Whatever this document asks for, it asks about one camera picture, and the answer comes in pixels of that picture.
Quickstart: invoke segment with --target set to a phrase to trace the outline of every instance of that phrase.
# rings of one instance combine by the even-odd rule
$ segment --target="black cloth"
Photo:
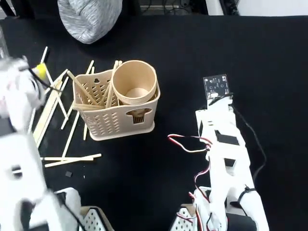
[[[235,106],[268,156],[256,189],[270,229],[300,230],[305,225],[307,17],[135,17],[118,22],[92,45],[75,41],[57,21],[0,24],[13,56],[26,55],[35,65],[45,46],[50,48],[47,66],[53,78],[66,68],[84,73],[92,59],[96,72],[111,69],[118,59],[140,59],[155,67],[162,94],[151,133],[100,142],[88,136],[83,141],[80,118],[67,156],[103,156],[47,169],[53,189],[76,188],[82,204],[101,207],[115,230],[167,230],[180,204],[191,202],[193,176],[207,163],[204,156],[169,142],[167,135],[197,134],[195,110],[205,104],[202,77],[222,73],[228,75]],[[62,99],[68,109],[71,81]],[[39,149],[42,156],[62,154],[75,114],[62,131],[63,115],[57,108]],[[238,126],[254,172],[262,154],[250,130],[240,120]],[[73,176],[65,177],[66,171]],[[208,176],[198,179],[198,184],[208,183]]]

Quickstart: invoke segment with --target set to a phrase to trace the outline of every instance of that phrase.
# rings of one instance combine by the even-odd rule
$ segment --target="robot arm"
[[[206,205],[203,200],[198,205],[204,215],[203,226],[210,230],[229,230],[227,214],[239,215],[237,219],[246,222],[243,209],[253,221],[251,226],[255,226],[255,230],[269,230],[261,198],[254,190],[248,151],[230,106],[232,94],[227,77],[204,78],[204,82],[207,109],[196,111],[197,124],[199,136],[208,138],[213,144],[206,155],[210,162],[210,203]],[[230,202],[239,202],[242,209],[233,207]]]

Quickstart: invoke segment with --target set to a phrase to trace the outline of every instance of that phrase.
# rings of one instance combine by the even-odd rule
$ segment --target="black circuit board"
[[[206,99],[213,99],[229,93],[227,75],[209,76],[203,78]]]

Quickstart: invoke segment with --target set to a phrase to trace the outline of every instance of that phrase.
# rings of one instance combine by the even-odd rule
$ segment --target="beige plastic basket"
[[[100,104],[111,79],[112,70],[90,75],[78,75],[76,79],[87,92]],[[74,103],[92,104],[89,98],[73,83]],[[81,117],[90,130],[90,136],[96,141],[108,140],[123,136],[147,133],[154,129],[154,116],[160,89],[157,88],[150,101],[140,105],[119,105],[113,93],[110,108],[83,111]]]

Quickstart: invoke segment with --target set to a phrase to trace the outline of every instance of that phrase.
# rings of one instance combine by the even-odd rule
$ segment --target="perforated metal plate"
[[[191,217],[187,208],[181,208],[179,213],[186,218]],[[190,223],[189,221],[176,216],[170,231],[193,231],[193,223]]]
[[[86,231],[106,231],[100,216],[95,209],[90,209],[83,219]]]

